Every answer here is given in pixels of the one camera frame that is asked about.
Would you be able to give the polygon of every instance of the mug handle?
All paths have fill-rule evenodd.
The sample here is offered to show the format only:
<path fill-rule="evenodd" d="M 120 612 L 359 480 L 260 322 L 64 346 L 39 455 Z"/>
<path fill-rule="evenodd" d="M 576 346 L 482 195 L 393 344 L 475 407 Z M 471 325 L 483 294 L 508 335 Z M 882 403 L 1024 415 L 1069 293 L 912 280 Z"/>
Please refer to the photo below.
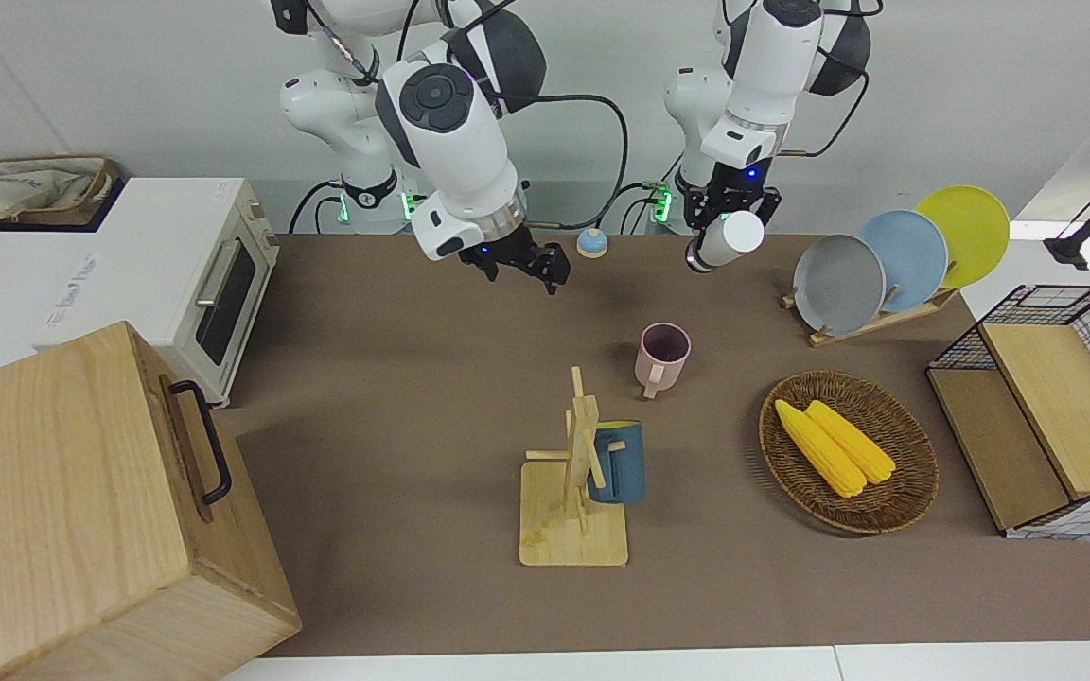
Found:
<path fill-rule="evenodd" d="M 663 365 L 650 367 L 650 377 L 645 379 L 645 398 L 653 400 L 658 393 L 658 384 L 663 381 Z"/>

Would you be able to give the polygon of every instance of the gray plate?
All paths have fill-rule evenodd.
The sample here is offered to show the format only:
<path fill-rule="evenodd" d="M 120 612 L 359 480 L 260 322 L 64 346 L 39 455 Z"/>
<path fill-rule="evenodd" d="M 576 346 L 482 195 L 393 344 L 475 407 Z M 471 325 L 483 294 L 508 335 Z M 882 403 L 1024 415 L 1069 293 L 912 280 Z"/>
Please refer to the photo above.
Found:
<path fill-rule="evenodd" d="M 847 336 L 882 309 L 886 272 L 873 250 L 856 236 L 826 236 L 801 254 L 792 272 L 797 312 L 815 331 Z"/>

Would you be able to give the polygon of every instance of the sticker label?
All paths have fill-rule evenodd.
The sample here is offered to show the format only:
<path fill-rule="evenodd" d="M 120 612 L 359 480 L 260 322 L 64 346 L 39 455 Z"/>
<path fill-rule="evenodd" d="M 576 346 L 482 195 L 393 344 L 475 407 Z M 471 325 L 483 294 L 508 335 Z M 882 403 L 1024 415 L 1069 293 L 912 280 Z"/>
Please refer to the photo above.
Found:
<path fill-rule="evenodd" d="M 217 182 L 217 191 L 213 192 L 213 202 L 225 202 L 226 195 L 229 195 L 230 190 L 233 189 L 233 180 L 223 180 Z"/>
<path fill-rule="evenodd" d="M 61 323 L 65 321 L 65 316 L 69 315 L 74 304 L 78 302 L 78 296 L 83 294 L 83 285 L 86 284 L 87 280 L 90 279 L 92 272 L 95 272 L 95 268 L 98 267 L 100 257 L 102 257 L 102 254 L 98 252 L 83 255 L 83 259 L 78 263 L 74 275 L 65 282 L 65 290 L 61 293 L 61 297 L 58 297 L 57 305 L 53 305 L 53 309 L 49 312 L 48 318 L 45 319 L 45 326 L 57 328 L 61 326 Z"/>

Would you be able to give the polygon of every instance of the oven window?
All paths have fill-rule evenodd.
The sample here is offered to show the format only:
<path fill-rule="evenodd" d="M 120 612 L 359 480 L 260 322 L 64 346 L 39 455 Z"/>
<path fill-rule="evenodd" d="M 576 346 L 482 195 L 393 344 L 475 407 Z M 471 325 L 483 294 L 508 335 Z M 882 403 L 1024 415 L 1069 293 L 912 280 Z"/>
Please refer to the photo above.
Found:
<path fill-rule="evenodd" d="M 196 343 L 217 366 L 221 366 L 221 361 L 226 358 L 233 328 L 238 326 L 251 283 L 255 280 L 255 259 L 247 253 L 241 239 L 234 241 L 239 242 L 239 254 L 230 268 L 230 275 L 226 277 L 226 288 L 221 290 L 217 305 L 204 311 L 199 327 L 196 328 Z"/>

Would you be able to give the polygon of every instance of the corn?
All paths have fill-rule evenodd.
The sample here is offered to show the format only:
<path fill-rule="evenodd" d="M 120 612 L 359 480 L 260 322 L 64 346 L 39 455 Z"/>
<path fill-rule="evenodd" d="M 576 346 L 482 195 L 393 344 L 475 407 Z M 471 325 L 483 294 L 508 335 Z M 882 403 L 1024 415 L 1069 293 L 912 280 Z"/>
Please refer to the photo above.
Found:
<path fill-rule="evenodd" d="M 776 413 L 785 433 L 792 437 L 792 443 L 797 445 L 810 465 L 819 471 L 819 475 L 826 479 L 835 495 L 847 499 L 864 490 L 864 473 L 857 469 L 843 448 L 823 433 L 813 419 L 785 400 L 776 400 Z"/>
<path fill-rule="evenodd" d="M 894 460 L 886 452 L 879 448 L 877 443 L 869 439 L 869 435 L 861 433 L 859 427 L 852 426 L 851 422 L 823 404 L 819 400 L 810 402 L 806 406 L 806 415 L 816 423 L 832 440 L 848 453 L 848 458 L 864 473 L 864 477 L 870 483 L 884 483 L 894 473 Z"/>

